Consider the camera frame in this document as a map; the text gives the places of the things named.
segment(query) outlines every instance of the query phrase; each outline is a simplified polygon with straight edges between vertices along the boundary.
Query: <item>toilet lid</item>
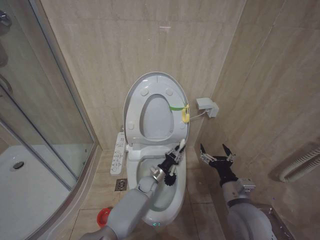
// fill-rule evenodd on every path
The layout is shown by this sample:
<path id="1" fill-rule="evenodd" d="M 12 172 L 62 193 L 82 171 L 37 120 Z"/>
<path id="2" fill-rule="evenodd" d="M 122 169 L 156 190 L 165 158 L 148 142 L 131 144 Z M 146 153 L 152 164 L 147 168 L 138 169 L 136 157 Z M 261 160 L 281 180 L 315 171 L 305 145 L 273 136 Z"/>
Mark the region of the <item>toilet lid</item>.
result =
<path id="1" fill-rule="evenodd" d="M 189 124 L 181 111 L 188 104 L 179 83 L 163 72 L 141 76 L 131 87 L 124 104 L 123 126 L 126 140 L 133 144 L 166 145 L 187 139 Z"/>

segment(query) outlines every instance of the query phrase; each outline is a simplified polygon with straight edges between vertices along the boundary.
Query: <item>green strap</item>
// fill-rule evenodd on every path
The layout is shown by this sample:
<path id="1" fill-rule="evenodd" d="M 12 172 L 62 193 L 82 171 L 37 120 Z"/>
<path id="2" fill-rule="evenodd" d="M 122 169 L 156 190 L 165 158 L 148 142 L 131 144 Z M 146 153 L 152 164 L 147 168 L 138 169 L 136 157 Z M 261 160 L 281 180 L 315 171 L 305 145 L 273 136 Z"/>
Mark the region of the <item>green strap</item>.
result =
<path id="1" fill-rule="evenodd" d="M 184 107 L 173 107 L 173 106 L 169 106 L 170 110 L 172 111 L 181 111 L 182 109 L 184 109 Z"/>

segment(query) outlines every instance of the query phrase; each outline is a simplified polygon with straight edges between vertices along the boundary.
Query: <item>bidet control panel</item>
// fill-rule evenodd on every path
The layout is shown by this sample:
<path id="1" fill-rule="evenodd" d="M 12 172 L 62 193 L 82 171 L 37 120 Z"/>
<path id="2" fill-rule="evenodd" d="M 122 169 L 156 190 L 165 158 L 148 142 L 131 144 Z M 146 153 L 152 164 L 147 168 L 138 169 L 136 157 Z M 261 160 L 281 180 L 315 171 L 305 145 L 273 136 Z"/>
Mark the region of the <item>bidet control panel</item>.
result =
<path id="1" fill-rule="evenodd" d="M 116 138 L 113 159 L 110 167 L 110 174 L 112 176 L 116 176 L 121 173 L 125 149 L 126 149 L 125 133 L 121 131 L 118 133 L 118 136 Z"/>

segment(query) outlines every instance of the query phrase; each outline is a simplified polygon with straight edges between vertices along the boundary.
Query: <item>white hose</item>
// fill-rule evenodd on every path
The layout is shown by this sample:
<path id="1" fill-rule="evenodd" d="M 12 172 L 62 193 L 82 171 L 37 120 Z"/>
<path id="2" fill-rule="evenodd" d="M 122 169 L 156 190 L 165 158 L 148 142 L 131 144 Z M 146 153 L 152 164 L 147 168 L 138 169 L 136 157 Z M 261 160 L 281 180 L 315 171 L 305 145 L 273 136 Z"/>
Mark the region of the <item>white hose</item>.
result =
<path id="1" fill-rule="evenodd" d="M 298 167 L 300 167 L 302 164 L 306 163 L 309 160 L 311 161 L 307 166 L 304 166 L 302 169 L 299 169 L 293 174 L 290 174 L 292 171 L 294 171 L 295 169 L 297 169 Z M 297 160 L 295 160 L 293 163 L 287 166 L 280 173 L 279 179 L 284 183 L 294 182 L 297 179 L 304 176 L 305 174 L 311 172 L 313 169 L 315 169 L 319 165 L 320 165 L 320 146 L 308 152 L 306 155 L 299 157 Z"/>

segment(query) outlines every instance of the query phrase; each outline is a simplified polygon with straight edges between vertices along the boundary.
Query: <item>power cord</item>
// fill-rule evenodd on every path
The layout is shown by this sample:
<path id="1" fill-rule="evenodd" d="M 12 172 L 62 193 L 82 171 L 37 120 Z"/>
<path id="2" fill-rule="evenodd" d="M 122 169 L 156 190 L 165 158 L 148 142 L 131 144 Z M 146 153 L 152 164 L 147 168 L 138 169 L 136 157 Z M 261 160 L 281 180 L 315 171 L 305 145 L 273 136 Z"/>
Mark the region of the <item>power cord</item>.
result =
<path id="1" fill-rule="evenodd" d="M 190 117 L 190 120 L 194 119 L 194 118 L 197 118 L 197 117 L 200 117 L 201 115 L 205 114 L 206 112 L 209 112 L 209 109 L 204 110 L 201 114 L 199 114 L 197 116 Z"/>

